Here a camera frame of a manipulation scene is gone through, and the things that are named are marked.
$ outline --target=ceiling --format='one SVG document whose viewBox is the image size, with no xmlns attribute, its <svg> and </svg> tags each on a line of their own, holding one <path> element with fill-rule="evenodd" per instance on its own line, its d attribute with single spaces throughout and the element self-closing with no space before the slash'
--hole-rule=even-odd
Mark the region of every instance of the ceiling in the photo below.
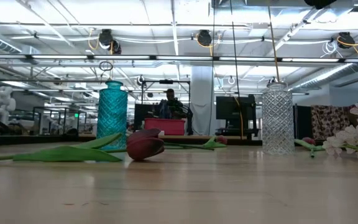
<svg viewBox="0 0 358 224">
<path fill-rule="evenodd" d="M 97 50 L 92 50 L 87 38 L 97 38 L 101 29 L 112 29 L 114 38 L 122 47 L 122 55 L 210 56 L 209 48 L 200 47 L 194 39 L 200 29 L 208 29 L 215 41 L 220 38 L 213 48 L 214 56 L 233 57 L 234 52 L 238 57 L 271 56 L 269 52 L 272 50 L 272 42 L 269 39 L 272 38 L 272 35 L 268 26 L 269 14 L 267 7 L 262 7 L 262 5 L 235 8 L 233 16 L 231 16 L 228 8 L 210 9 L 208 7 L 211 3 L 210 0 L 28 1 L 31 6 L 30 10 L 23 6 L 25 3 L 20 4 L 19 1 L 0 0 L 0 38 L 21 49 L 28 49 L 28 46 L 31 46 L 35 49 L 33 53 L 109 54 L 108 51 L 100 47 Z M 338 48 L 337 51 L 332 51 L 329 54 L 324 52 L 327 47 L 327 43 L 324 41 L 329 41 L 332 37 L 336 38 L 339 32 L 350 32 L 358 43 L 358 12 L 352 11 L 353 5 L 323 9 L 320 14 L 317 14 L 318 16 L 309 19 L 305 25 L 298 29 L 297 25 L 301 24 L 312 8 L 303 4 L 303 1 L 298 1 L 297 4 L 299 5 L 296 7 L 273 6 L 272 8 L 273 34 L 278 46 L 278 57 L 356 57 L 356 51 L 353 48 Z M 231 27 L 232 20 L 235 26 L 234 34 Z M 280 39 L 288 33 L 290 34 L 288 40 L 279 45 Z M 155 41 L 152 40 L 165 42 L 155 44 Z M 96 41 L 91 40 L 90 44 L 95 46 Z M 1 65 L 12 70 L 11 73 L 5 72 L 0 75 L 8 75 L 10 78 L 29 78 L 30 67 L 14 66 L 15 63 L 18 65 L 20 61 L 0 60 Z M 131 62 L 115 61 L 114 63 Z M 214 65 L 216 89 L 223 88 L 225 91 L 233 89 L 234 85 L 229 83 L 229 79 L 235 78 L 238 74 L 240 91 L 263 91 L 267 81 L 275 76 L 276 70 L 273 64 L 255 65 L 240 65 L 237 67 L 237 72 L 234 62 L 230 65 Z M 136 79 L 141 75 L 146 80 L 185 81 L 195 75 L 191 73 L 192 66 L 196 65 L 172 63 L 155 68 L 141 65 L 117 67 L 112 70 L 111 74 L 106 72 L 103 77 L 107 79 L 112 76 L 113 80 L 123 82 L 125 89 L 138 90 Z M 33 73 L 40 73 L 37 78 L 61 77 L 70 80 L 94 80 L 96 77 L 100 79 L 103 73 L 98 68 L 92 70 L 87 66 L 48 67 L 46 71 L 42 71 L 45 68 L 46 66 L 41 65 L 34 66 Z M 286 82 L 293 83 L 321 68 L 320 65 L 300 63 L 297 67 L 279 66 L 279 74 Z M 53 83 L 41 84 L 42 86 L 39 88 L 73 88 L 72 83 L 60 86 Z M 99 90 L 105 87 L 106 85 L 103 83 L 87 83 L 85 86 L 89 90 Z M 167 88 L 185 91 L 180 85 L 160 84 L 154 84 L 149 90 L 162 91 Z M 164 97 L 163 94 L 156 93 L 155 95 L 153 100 Z M 74 96 L 75 100 L 81 100 L 80 93 L 72 95 L 72 97 Z M 180 93 L 180 97 L 186 99 L 188 95 Z M 132 96 L 129 98 L 131 102 L 135 100 Z"/>
</svg>

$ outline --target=red bin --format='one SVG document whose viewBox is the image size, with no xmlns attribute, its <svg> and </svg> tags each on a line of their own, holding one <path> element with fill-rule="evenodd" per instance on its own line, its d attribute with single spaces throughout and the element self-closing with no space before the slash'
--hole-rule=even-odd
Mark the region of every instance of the red bin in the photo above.
<svg viewBox="0 0 358 224">
<path fill-rule="evenodd" d="M 185 121 L 181 119 L 146 118 L 144 128 L 158 128 L 165 135 L 185 135 Z"/>
</svg>

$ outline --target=patterned curtain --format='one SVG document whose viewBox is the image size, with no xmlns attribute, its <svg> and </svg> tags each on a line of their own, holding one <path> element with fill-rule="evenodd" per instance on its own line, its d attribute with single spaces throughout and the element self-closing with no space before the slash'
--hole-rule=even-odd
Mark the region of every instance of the patterned curtain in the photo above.
<svg viewBox="0 0 358 224">
<path fill-rule="evenodd" d="M 311 125 L 315 140 L 325 140 L 350 125 L 349 107 L 311 106 Z"/>
</svg>

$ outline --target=wooden table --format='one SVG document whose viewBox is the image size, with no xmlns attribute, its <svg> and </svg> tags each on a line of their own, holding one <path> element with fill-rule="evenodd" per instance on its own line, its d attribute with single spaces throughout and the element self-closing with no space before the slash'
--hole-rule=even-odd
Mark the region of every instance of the wooden table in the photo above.
<svg viewBox="0 0 358 224">
<path fill-rule="evenodd" d="M 56 145 L 0 146 L 0 155 Z M 358 160 L 234 146 L 166 151 L 147 162 L 5 161 L 0 223 L 355 224 Z"/>
</svg>

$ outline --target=clear glass vase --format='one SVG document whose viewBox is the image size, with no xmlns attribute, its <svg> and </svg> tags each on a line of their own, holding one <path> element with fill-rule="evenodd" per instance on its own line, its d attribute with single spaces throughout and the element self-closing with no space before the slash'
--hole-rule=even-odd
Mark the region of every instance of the clear glass vase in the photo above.
<svg viewBox="0 0 358 224">
<path fill-rule="evenodd" d="M 96 138 L 121 133 L 121 138 L 103 149 L 125 149 L 128 95 L 120 90 L 121 82 L 107 81 L 106 84 L 108 88 L 100 91 Z"/>
<path fill-rule="evenodd" d="M 271 83 L 263 94 L 263 151 L 273 155 L 295 152 L 293 132 L 292 93 L 285 83 Z"/>
</svg>

